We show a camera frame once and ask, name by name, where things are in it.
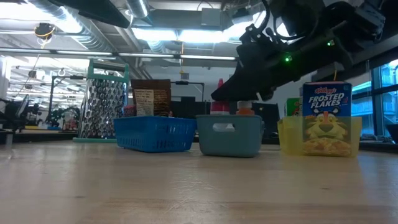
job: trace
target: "wooden table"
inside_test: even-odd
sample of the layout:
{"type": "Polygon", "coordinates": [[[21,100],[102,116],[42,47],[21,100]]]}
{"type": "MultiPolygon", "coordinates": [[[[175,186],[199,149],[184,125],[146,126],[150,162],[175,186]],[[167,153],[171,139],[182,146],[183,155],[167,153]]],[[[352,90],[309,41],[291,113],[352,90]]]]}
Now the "wooden table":
{"type": "Polygon", "coordinates": [[[146,154],[71,141],[0,150],[0,223],[398,223],[398,158],[146,154]]]}

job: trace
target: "blue basket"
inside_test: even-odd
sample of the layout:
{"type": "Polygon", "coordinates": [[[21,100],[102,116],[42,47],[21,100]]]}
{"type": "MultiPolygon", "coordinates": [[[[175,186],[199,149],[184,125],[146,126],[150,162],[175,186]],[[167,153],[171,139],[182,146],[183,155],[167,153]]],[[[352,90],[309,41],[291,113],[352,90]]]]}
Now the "blue basket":
{"type": "Polygon", "coordinates": [[[204,155],[254,157],[259,154],[264,131],[260,116],[198,115],[197,121],[200,150],[204,155]]]}
{"type": "Polygon", "coordinates": [[[139,116],[114,119],[118,146],[142,152],[182,152],[192,145],[194,119],[139,116]]]}

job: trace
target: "ceiling light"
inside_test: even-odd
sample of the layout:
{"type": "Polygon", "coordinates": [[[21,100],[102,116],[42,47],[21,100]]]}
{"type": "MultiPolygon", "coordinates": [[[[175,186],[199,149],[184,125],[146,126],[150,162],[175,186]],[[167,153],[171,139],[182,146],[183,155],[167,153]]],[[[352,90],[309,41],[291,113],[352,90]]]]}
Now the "ceiling light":
{"type": "Polygon", "coordinates": [[[33,4],[0,2],[0,19],[27,21],[50,21],[52,16],[36,8],[33,4]]]}
{"type": "Polygon", "coordinates": [[[183,30],[180,40],[188,43],[220,43],[227,41],[222,31],[183,30]]]}
{"type": "Polygon", "coordinates": [[[21,101],[21,100],[23,100],[23,98],[22,98],[22,97],[20,97],[20,96],[16,96],[16,97],[10,97],[10,99],[17,100],[17,101],[21,101]]]}
{"type": "Polygon", "coordinates": [[[140,29],[132,28],[137,39],[146,41],[177,40],[175,31],[171,29],[140,29]]]}
{"type": "Polygon", "coordinates": [[[92,51],[75,51],[75,50],[58,50],[58,54],[67,55],[90,55],[90,56],[110,56],[111,52],[92,52],[92,51]]]}
{"type": "Polygon", "coordinates": [[[223,35],[225,39],[228,40],[233,37],[241,37],[246,32],[246,27],[250,26],[252,22],[241,22],[239,24],[234,24],[230,28],[224,30],[223,35]]]}
{"type": "Polygon", "coordinates": [[[235,61],[236,57],[224,57],[224,56],[203,56],[203,55],[181,55],[183,59],[207,59],[207,60],[229,60],[235,61]]]}
{"type": "MultiPolygon", "coordinates": [[[[18,91],[7,91],[7,94],[10,95],[32,95],[32,96],[50,96],[50,93],[36,93],[36,92],[18,92],[18,91]]],[[[54,93],[53,96],[75,96],[75,97],[84,97],[84,93],[54,93]]]]}
{"type": "Polygon", "coordinates": [[[80,87],[75,86],[75,85],[68,85],[68,86],[67,86],[67,89],[68,89],[68,90],[71,90],[71,91],[79,91],[79,90],[80,90],[80,87]]]}
{"type": "Polygon", "coordinates": [[[120,53],[122,57],[174,58],[172,54],[120,53]]]}
{"type": "Polygon", "coordinates": [[[0,52],[7,53],[32,53],[32,54],[49,54],[51,53],[49,50],[40,50],[40,49],[17,49],[17,48],[5,48],[0,47],[0,52]]]}

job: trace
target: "kellogg's logo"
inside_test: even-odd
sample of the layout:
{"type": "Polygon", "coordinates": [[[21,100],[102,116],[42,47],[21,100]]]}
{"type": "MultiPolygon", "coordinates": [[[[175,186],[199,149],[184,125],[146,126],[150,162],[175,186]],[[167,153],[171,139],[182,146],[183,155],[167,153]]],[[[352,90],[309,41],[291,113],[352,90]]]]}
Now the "kellogg's logo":
{"type": "Polygon", "coordinates": [[[336,93],[336,88],[329,89],[328,87],[320,87],[315,90],[316,94],[326,93],[326,95],[330,95],[336,93]]]}

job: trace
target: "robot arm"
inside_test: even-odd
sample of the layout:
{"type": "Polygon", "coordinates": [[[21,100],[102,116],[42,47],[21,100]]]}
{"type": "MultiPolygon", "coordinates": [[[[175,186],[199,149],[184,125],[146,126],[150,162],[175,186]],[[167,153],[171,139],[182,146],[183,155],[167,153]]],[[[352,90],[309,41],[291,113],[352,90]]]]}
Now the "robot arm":
{"type": "Polygon", "coordinates": [[[258,28],[253,24],[246,28],[240,38],[242,45],[236,49],[236,71],[213,92],[214,100],[258,100],[257,93],[268,100],[279,86],[333,62],[345,69],[352,67],[352,53],[381,38],[385,17],[379,9],[383,1],[365,1],[358,7],[340,1],[323,6],[320,12],[297,1],[286,0],[281,10],[289,33],[295,34],[284,37],[276,31],[277,16],[270,21],[271,10],[263,0],[266,17],[258,28]]]}

